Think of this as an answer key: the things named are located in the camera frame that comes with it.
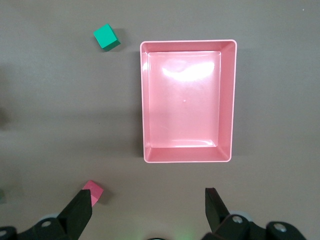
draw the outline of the pink cube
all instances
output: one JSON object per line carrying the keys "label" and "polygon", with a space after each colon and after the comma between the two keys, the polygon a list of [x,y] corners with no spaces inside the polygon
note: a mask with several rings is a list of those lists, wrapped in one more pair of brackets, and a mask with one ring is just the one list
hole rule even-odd
{"label": "pink cube", "polygon": [[103,189],[95,184],[92,180],[89,180],[86,185],[82,188],[83,190],[89,189],[91,193],[91,206],[93,207],[101,197]]}
{"label": "pink cube", "polygon": [[141,44],[146,162],[231,159],[236,56],[234,40]]}

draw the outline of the pink plastic bin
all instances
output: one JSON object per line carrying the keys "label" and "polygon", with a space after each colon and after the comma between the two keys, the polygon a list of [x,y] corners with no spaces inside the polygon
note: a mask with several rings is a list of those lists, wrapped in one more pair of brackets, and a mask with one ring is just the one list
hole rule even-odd
{"label": "pink plastic bin", "polygon": [[140,57],[144,160],[228,162],[237,43],[144,41]]}

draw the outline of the screw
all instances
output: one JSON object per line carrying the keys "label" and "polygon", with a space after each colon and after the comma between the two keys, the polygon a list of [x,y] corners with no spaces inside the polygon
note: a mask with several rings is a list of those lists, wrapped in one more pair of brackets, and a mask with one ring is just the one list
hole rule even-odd
{"label": "screw", "polygon": [[242,220],[242,218],[240,216],[233,216],[232,220],[237,224],[242,224],[243,223],[243,220]]}
{"label": "screw", "polygon": [[282,225],[281,223],[275,223],[274,228],[277,229],[278,231],[284,233],[287,231],[286,227],[284,225]]}
{"label": "screw", "polygon": [[51,224],[50,221],[44,221],[44,222],[41,224],[41,227],[45,228],[45,227],[48,227],[50,224]]}
{"label": "screw", "polygon": [[0,231],[0,237],[3,237],[3,236],[6,235],[6,234],[7,234],[7,231],[6,231],[6,230]]}

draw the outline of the cube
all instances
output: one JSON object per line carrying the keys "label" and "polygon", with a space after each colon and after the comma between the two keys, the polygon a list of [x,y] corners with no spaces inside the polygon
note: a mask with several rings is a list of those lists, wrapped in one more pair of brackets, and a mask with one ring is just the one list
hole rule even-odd
{"label": "cube", "polygon": [[83,190],[89,189],[91,194],[91,206],[93,207],[101,197],[103,193],[102,187],[98,186],[94,181],[89,180],[82,188]]}
{"label": "cube", "polygon": [[93,33],[100,47],[105,51],[110,51],[120,45],[120,41],[109,24],[104,25]]}

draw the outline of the pink tray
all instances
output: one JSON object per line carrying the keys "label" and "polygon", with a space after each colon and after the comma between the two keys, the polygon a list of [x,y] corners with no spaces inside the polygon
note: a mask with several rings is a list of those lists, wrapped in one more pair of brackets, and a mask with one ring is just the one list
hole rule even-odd
{"label": "pink tray", "polygon": [[144,160],[228,162],[237,43],[144,41],[140,56]]}

